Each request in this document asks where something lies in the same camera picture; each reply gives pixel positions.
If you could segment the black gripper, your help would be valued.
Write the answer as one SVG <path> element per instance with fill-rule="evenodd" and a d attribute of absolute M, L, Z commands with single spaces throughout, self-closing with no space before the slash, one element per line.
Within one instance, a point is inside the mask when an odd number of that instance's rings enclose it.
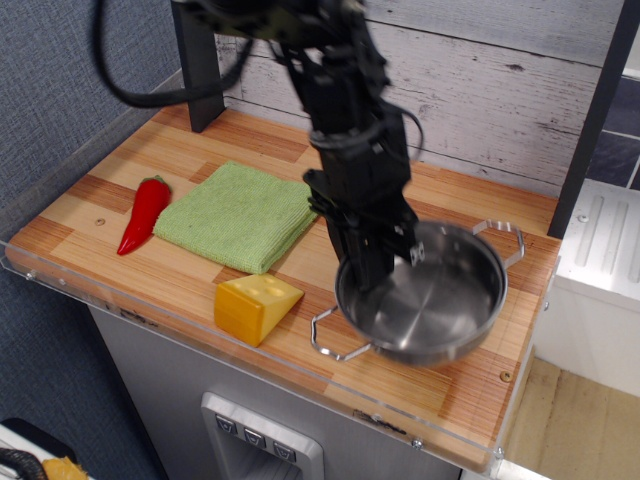
<path fill-rule="evenodd" d="M 337 134 L 314 130 L 310 141 L 322 166 L 304 174 L 312 209 L 325 217 L 336 256 L 349 263 L 358 289 L 382 282 L 395 256 L 412 265 L 423 261 L 417 216 L 403 196 L 411 179 L 403 121 L 378 120 Z"/>

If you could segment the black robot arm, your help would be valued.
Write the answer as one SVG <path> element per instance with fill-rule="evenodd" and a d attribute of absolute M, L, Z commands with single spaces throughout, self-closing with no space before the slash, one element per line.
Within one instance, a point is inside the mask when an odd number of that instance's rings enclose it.
<path fill-rule="evenodd" d="M 369 33 L 361 1 L 188 1 L 211 32 L 265 41 L 285 66 L 311 121 L 321 167 L 304 182 L 338 258 L 356 285 L 381 283 L 400 257 L 424 258 L 417 216 L 403 196 L 411 178 L 405 109 L 387 102 L 386 61 Z"/>

